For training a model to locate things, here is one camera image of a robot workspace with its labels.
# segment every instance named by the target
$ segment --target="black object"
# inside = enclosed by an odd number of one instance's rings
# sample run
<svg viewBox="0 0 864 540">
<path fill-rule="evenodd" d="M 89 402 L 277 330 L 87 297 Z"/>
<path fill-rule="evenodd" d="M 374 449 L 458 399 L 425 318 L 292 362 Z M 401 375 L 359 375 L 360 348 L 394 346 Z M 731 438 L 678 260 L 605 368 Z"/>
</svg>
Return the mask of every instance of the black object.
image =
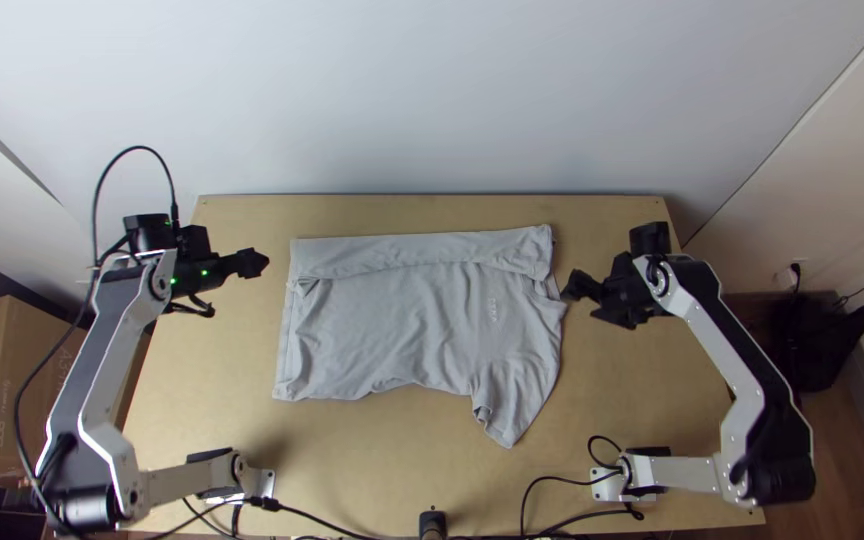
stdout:
<svg viewBox="0 0 864 540">
<path fill-rule="evenodd" d="M 821 299 L 793 295 L 772 316 L 776 367 L 793 392 L 830 388 L 864 334 L 864 306 L 842 313 Z"/>
<path fill-rule="evenodd" d="M 419 514 L 419 540 L 447 540 L 449 529 L 445 524 L 445 512 L 432 508 Z"/>
<path fill-rule="evenodd" d="M 591 298 L 600 306 L 592 311 L 592 317 L 629 330 L 634 330 L 636 325 L 650 317 L 665 315 L 665 311 L 652 300 L 648 284 L 642 280 L 632 261 L 642 255 L 649 255 L 655 261 L 665 259 L 672 251 L 668 223 L 659 221 L 630 230 L 629 246 L 630 251 L 620 253 L 612 260 L 612 272 L 602 283 L 582 270 L 572 270 L 561 297 L 565 300 Z M 665 270 L 658 265 L 649 268 L 653 283 L 657 283 L 658 273 Z"/>
<path fill-rule="evenodd" d="M 123 218 L 129 250 L 133 255 L 158 249 L 177 248 L 175 274 L 171 278 L 172 298 L 188 296 L 198 309 L 170 303 L 167 313 L 194 313 L 203 317 L 215 315 L 212 304 L 196 296 L 217 289 L 232 274 L 251 279 L 262 275 L 269 258 L 254 248 L 240 249 L 220 257 L 212 252 L 209 233 L 201 225 L 187 225 L 174 232 L 174 223 L 166 214 L 140 214 Z"/>
<path fill-rule="evenodd" d="M 664 282 L 667 287 L 671 270 L 679 287 L 708 314 L 762 388 L 763 411 L 752 425 L 745 453 L 732 467 L 730 480 L 737 483 L 747 472 L 745 497 L 755 498 L 759 505 L 809 499 L 815 491 L 812 432 L 789 399 L 789 386 L 780 372 L 722 302 L 720 283 L 712 268 L 688 256 L 669 255 L 667 224 L 636 227 L 629 232 L 629 243 L 634 253 L 617 255 L 612 273 L 602 283 L 573 270 L 562 297 L 588 296 L 599 303 L 591 313 L 593 317 L 634 329 L 653 316 L 666 315 L 653 299 L 649 285 L 659 287 Z M 641 256 L 649 261 L 645 279 L 633 264 Z"/>
</svg>

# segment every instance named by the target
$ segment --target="t-shirt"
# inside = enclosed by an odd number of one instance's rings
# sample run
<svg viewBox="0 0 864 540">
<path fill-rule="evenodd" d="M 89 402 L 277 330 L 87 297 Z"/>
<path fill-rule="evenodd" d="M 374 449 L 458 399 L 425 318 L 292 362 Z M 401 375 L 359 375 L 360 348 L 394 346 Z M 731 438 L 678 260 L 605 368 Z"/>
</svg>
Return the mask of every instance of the t-shirt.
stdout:
<svg viewBox="0 0 864 540">
<path fill-rule="evenodd" d="M 512 447 L 559 370 L 552 244 L 548 225 L 292 240 L 273 396 L 415 383 L 471 396 L 485 432 Z"/>
</svg>

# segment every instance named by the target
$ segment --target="table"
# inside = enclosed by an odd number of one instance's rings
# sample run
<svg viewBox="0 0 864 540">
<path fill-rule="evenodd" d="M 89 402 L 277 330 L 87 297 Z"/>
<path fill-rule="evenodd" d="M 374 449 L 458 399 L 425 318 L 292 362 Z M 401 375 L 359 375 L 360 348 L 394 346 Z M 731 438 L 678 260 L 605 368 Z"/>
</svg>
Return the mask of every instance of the table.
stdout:
<svg viewBox="0 0 864 540">
<path fill-rule="evenodd" d="M 593 434 L 623 446 L 671 446 L 676 455 L 716 450 L 729 407 L 725 384 L 685 324 L 657 318 L 635 331 L 573 305 L 563 321 L 559 379 L 523 438 L 505 450 L 472 416 L 468 397 L 410 385 L 355 402 L 286 403 L 271 397 L 289 240 L 494 230 L 551 224 L 561 288 L 573 268 L 608 274 L 628 249 L 628 230 L 669 220 L 664 201 L 644 196 L 201 197 L 192 222 L 209 229 L 220 254 L 254 246 L 271 259 L 262 277 L 230 278 L 203 295 L 214 319 L 159 318 L 125 426 L 144 469 L 183 463 L 188 453 L 233 446 L 253 466 L 273 467 L 275 495 L 356 532 L 415 536 L 420 512 L 435 506 L 455 535 L 517 534 L 519 505 L 540 475 L 588 480 Z M 673 238 L 675 248 L 677 241 Z M 607 453 L 606 448 L 600 454 Z M 201 503 L 193 504 L 202 508 Z M 587 487 L 543 482 L 529 496 L 526 526 L 537 532 L 593 503 Z M 710 528 L 764 523 L 711 495 L 672 492 L 627 515 L 576 523 L 575 533 Z M 230 511 L 211 514 L 228 524 Z M 164 531 L 190 517 L 181 502 L 134 527 Z M 208 532 L 201 523 L 188 532 Z M 297 516 L 246 508 L 241 532 L 321 534 Z"/>
</svg>

